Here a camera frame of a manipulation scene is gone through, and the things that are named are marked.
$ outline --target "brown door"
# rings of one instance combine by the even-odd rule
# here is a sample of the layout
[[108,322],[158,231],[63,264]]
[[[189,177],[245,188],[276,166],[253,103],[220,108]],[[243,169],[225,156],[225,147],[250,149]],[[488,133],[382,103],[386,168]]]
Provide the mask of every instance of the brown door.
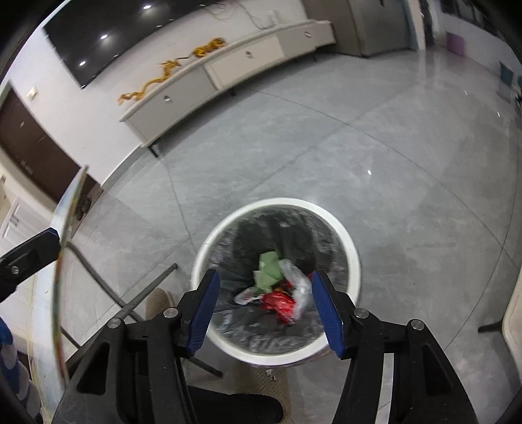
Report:
[[[0,146],[55,202],[79,170],[77,163],[38,125],[13,90],[0,109]],[[87,195],[94,184],[89,175],[82,195]]]

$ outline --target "black trash bag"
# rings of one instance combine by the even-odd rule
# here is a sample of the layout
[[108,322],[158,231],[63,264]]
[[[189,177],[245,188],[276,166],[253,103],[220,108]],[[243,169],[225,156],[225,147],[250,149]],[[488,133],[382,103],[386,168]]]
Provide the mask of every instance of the black trash bag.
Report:
[[231,343],[257,354],[298,350],[324,331],[314,302],[293,325],[258,305],[234,303],[236,294],[254,285],[259,256],[272,250],[305,275],[324,269],[337,290],[346,292],[348,286],[346,253],[321,218],[294,206],[271,206],[244,215],[217,240],[206,268],[216,269],[221,279],[213,325]]

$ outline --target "silver screw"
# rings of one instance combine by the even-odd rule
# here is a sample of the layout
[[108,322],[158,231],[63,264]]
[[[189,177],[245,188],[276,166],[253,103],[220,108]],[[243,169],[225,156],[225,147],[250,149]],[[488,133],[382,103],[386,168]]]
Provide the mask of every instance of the silver screw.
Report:
[[176,308],[167,308],[163,311],[163,316],[165,318],[174,318],[179,314],[179,311]]
[[370,316],[370,313],[365,309],[365,308],[357,308],[353,314],[357,317],[357,318],[360,318],[360,319],[365,319],[365,318],[368,318],[368,316]]
[[411,327],[414,329],[414,330],[424,330],[424,323],[421,321],[421,320],[413,320],[411,322]]
[[118,328],[121,323],[122,323],[122,320],[120,320],[119,318],[111,318],[109,320],[109,322],[107,323],[107,327]]

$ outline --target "red plastic wrapper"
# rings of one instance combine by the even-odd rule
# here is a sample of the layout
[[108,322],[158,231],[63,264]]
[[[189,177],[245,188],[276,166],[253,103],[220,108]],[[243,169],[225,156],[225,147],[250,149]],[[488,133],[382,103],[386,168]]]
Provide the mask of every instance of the red plastic wrapper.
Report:
[[261,298],[261,307],[263,309],[273,309],[277,312],[277,316],[285,324],[293,324],[293,308],[295,301],[283,293],[272,292]]

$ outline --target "blue gripper pad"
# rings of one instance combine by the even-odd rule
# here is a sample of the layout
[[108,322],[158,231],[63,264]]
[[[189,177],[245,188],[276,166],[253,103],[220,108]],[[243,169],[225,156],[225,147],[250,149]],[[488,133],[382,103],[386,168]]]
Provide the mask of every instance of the blue gripper pad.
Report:
[[342,358],[345,353],[342,321],[326,289],[325,282],[322,280],[318,271],[314,271],[312,276],[312,294],[314,295],[317,311],[323,322],[330,349],[333,350],[339,358]]
[[[205,274],[203,280],[201,280],[200,285],[205,283],[205,277],[207,277],[208,273],[209,271],[207,271],[207,274]],[[203,345],[203,340],[207,334],[207,328],[210,324],[214,307],[218,301],[219,285],[219,275],[217,272],[213,272],[207,289],[192,316],[190,327],[188,329],[186,349],[191,355],[195,354]]]

